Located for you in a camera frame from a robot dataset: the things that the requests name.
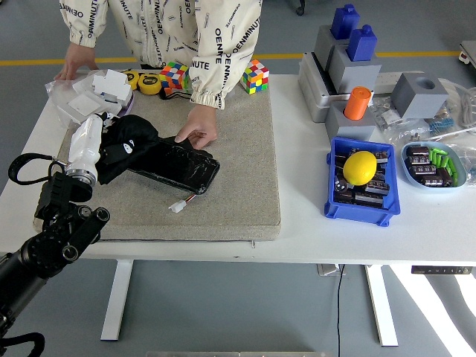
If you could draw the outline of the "person's right hand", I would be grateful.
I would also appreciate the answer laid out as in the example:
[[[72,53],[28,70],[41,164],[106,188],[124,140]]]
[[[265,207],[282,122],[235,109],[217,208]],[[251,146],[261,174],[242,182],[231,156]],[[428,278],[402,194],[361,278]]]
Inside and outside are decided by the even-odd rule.
[[[65,62],[55,80],[75,80],[81,67],[97,70],[95,48],[71,43],[65,55]]]

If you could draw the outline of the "person's left hand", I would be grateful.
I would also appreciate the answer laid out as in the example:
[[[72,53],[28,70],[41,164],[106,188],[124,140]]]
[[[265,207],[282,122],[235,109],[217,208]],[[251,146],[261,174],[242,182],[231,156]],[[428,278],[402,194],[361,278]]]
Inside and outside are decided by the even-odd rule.
[[[175,142],[188,139],[194,149],[203,149],[217,138],[216,109],[196,104],[189,112],[185,125],[175,136]]]

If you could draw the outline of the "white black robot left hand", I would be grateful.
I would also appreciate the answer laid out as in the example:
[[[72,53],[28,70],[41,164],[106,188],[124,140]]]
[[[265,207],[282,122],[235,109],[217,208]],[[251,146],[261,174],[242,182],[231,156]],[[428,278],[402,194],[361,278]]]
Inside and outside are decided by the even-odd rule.
[[[132,139],[122,144],[113,144],[106,149],[105,154],[100,153],[103,125],[111,126],[114,119],[118,117],[108,112],[90,115],[71,136],[68,165],[65,169],[67,176],[94,186],[98,177],[96,163],[100,158],[111,164],[125,159],[132,153],[135,148]]]

